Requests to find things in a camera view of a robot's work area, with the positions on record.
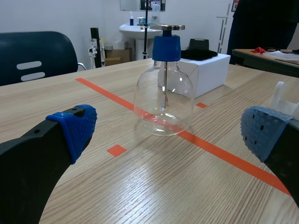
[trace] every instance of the mirror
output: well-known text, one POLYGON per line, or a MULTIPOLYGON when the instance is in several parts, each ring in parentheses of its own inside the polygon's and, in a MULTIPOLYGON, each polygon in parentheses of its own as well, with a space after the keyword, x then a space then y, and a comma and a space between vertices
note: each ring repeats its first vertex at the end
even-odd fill
MULTIPOLYGON (((166 0, 148 0, 149 11, 152 11, 152 5, 158 4, 160 11, 165 11, 166 0)), ((146 7, 146 0, 120 0, 121 11, 143 11, 146 7)))

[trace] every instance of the white sink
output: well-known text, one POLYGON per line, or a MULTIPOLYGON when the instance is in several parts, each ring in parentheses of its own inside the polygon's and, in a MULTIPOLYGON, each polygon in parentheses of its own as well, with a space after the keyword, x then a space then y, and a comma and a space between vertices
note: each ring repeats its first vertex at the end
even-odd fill
MULTIPOLYGON (((121 25, 119 30, 122 34, 124 34, 128 38, 144 40, 144 32, 145 32, 144 26, 137 26, 137 25, 130 26, 129 24, 126 23, 121 25)), ((148 29, 147 39, 152 39, 155 36, 160 34, 162 34, 162 30, 148 29)))
MULTIPOLYGON (((137 26, 137 23, 134 26, 130 26, 128 23, 123 24, 119 28, 120 32, 127 38, 135 39, 135 54, 136 60, 143 59, 143 50, 144 50, 144 26, 137 26)), ((147 39, 152 39, 157 35, 161 35, 162 30, 157 29, 148 29, 147 39)), ((152 51, 153 41, 148 41, 148 49, 152 51)))

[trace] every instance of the black cloth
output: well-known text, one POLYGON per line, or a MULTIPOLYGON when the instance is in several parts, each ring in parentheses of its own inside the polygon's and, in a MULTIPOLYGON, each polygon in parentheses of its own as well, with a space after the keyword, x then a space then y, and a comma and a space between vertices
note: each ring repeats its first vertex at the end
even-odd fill
POLYGON ((181 58, 202 61, 217 56, 218 54, 208 49, 187 49, 181 51, 181 58))
POLYGON ((240 0, 234 18, 299 23, 299 0, 240 0))
POLYGON ((233 49, 287 49, 297 24, 234 18, 230 30, 228 51, 230 64, 242 64, 243 59, 232 55, 233 49))

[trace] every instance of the small bottle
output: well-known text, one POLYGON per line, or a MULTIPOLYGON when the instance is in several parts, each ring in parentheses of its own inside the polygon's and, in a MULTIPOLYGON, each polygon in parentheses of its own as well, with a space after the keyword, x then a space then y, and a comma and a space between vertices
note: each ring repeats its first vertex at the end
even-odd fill
POLYGON ((133 26, 134 25, 134 16, 133 16, 132 11, 130 11, 130 14, 131 14, 131 17, 130 17, 130 26, 133 26))
POLYGON ((171 34, 185 26, 150 28, 163 30, 163 35, 154 38, 154 66, 138 80, 134 112, 140 119, 138 124, 150 134, 175 135, 184 131, 193 118, 193 86, 187 74, 178 68, 180 37, 171 34))

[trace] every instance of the paper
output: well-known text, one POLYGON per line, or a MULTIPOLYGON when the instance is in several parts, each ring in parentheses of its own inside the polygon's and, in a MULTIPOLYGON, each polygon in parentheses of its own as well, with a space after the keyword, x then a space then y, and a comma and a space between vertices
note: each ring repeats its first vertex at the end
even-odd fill
POLYGON ((267 53, 264 53, 264 55, 271 56, 271 57, 276 57, 276 58, 281 58, 281 59, 299 60, 299 55, 286 54, 286 53, 283 53, 279 50, 274 51, 274 52, 267 52, 267 53))

